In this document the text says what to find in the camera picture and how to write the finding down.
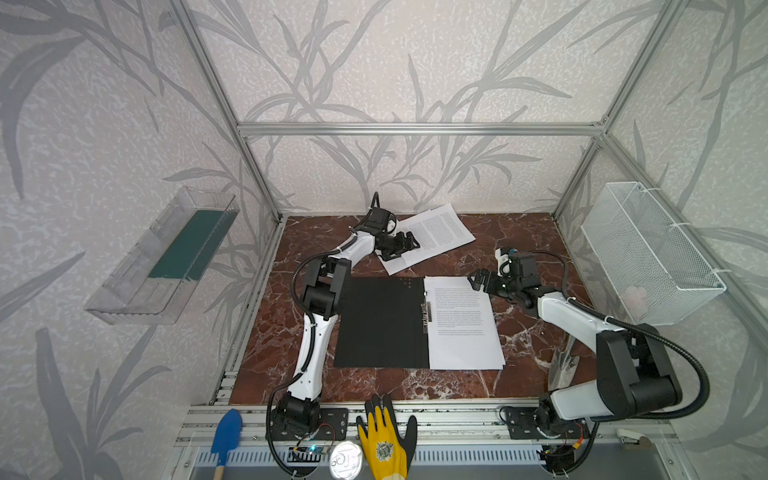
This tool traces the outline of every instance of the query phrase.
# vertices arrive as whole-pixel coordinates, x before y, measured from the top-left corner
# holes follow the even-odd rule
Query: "black mounting plate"
[[[346,420],[349,417],[349,409],[320,409],[320,423],[326,423],[321,426],[311,440],[346,440]],[[295,442],[298,439],[295,435],[284,432],[279,425],[270,427],[272,440],[275,442],[285,440]]]
[[[504,417],[508,421],[507,430],[509,430],[509,438],[511,440],[547,440],[553,439],[551,437],[544,436],[536,428],[534,415],[536,413],[536,407],[505,407]],[[581,437],[581,429],[584,430],[584,439],[589,438],[589,426],[584,419],[573,420],[565,423],[562,427],[563,434],[560,434],[557,439],[564,439],[564,435],[568,435],[569,439],[578,440]]]

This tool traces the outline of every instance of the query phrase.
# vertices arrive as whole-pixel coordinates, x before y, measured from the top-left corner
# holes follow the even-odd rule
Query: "white sheet of paper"
[[[487,293],[463,276],[427,276],[424,291],[432,314],[428,327],[432,370],[501,370],[505,359]]]
[[[414,238],[421,244],[421,247],[405,252],[400,258],[395,258],[389,262],[382,261],[389,275],[475,239],[475,236],[469,233],[467,227],[458,219],[451,204],[433,208],[399,221],[395,232],[399,231],[413,232]]]

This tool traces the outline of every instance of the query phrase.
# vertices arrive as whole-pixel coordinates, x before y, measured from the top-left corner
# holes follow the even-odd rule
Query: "transparent plastic bin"
[[[677,323],[726,289],[638,182],[605,184],[581,229],[635,323]]]
[[[233,194],[200,192],[182,187],[118,268],[94,293],[85,309],[111,324],[172,325],[192,297],[199,277],[208,267],[234,218],[240,212]],[[179,278],[151,276],[153,268],[201,210],[217,210],[210,231],[199,248],[187,252],[189,265]]]

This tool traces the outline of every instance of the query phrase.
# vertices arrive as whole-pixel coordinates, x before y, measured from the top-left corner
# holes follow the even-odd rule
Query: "metal can lid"
[[[353,480],[362,470],[362,449],[349,441],[333,447],[330,457],[331,476],[337,480]]]

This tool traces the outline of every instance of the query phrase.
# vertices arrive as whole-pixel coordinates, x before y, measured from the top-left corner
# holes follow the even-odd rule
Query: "mesh basket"
[[[635,323],[677,323],[725,291],[680,225],[638,182],[605,184],[581,229]]]

